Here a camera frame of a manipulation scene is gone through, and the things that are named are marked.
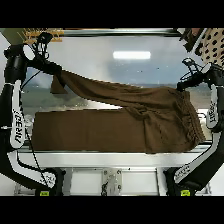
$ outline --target black cable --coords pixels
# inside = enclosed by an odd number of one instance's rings
[[[38,75],[41,71],[38,71],[36,74],[34,74],[33,76],[31,76],[22,86],[21,86],[21,90],[23,90],[23,88],[27,85],[27,83],[33,79],[36,75]]]
[[[46,181],[46,179],[45,179],[45,177],[44,177],[44,175],[43,175],[43,172],[42,172],[42,170],[41,170],[41,168],[40,168],[40,166],[39,166],[39,163],[37,162],[37,158],[36,158],[36,155],[35,155],[35,152],[34,152],[34,149],[33,149],[33,144],[32,144],[32,142],[31,142],[30,136],[29,136],[28,131],[27,131],[26,128],[25,128],[25,132],[26,132],[26,136],[27,136],[27,138],[28,138],[28,141],[29,141],[29,143],[30,143],[31,151],[32,151],[32,153],[33,153],[33,157],[34,157],[34,160],[35,160],[35,162],[36,162],[36,165],[37,165],[37,167],[38,167],[38,169],[39,169],[39,171],[40,171],[40,173],[41,173],[41,176],[42,176],[42,178],[43,178],[43,180],[44,180],[46,186],[49,188],[49,186],[48,186],[48,184],[47,184],[47,181]]]

